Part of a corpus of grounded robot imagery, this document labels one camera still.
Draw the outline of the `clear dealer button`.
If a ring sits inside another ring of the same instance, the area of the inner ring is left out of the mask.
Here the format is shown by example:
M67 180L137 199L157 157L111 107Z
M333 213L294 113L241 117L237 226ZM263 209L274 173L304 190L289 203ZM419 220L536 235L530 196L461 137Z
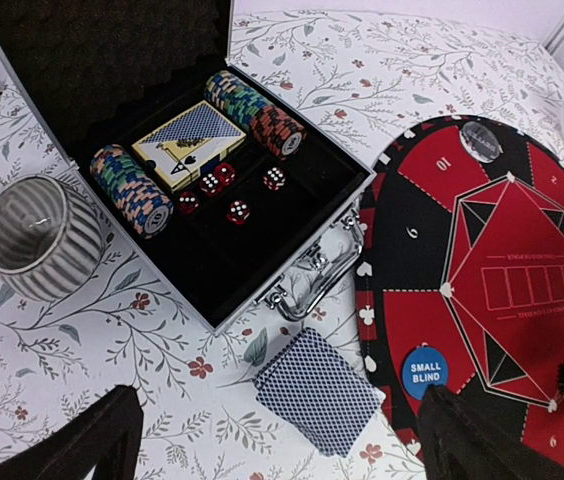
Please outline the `clear dealer button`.
M459 138L467 153L481 163L492 163L503 153L496 136L480 122L465 123L460 128Z

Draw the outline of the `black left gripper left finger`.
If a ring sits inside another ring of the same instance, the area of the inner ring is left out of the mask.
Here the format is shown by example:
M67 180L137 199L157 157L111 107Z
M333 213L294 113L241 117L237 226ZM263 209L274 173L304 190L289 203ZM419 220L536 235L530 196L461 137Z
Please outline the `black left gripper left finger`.
M132 479L143 428L136 389L117 385L57 432L0 463L0 479Z

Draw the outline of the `blue small blind button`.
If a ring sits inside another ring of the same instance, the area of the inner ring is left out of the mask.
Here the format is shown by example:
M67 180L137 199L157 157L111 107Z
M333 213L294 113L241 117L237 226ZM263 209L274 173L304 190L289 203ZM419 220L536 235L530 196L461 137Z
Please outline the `blue small blind button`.
M446 386L449 367L440 351L430 346L414 349L402 365L401 380L406 393L421 400L429 386Z

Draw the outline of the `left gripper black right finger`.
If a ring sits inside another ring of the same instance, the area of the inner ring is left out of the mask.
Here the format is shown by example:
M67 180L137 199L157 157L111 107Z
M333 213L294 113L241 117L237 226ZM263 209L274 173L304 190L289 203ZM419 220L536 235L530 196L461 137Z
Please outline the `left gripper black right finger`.
M428 479L564 479L564 466L508 437L444 386L417 416Z

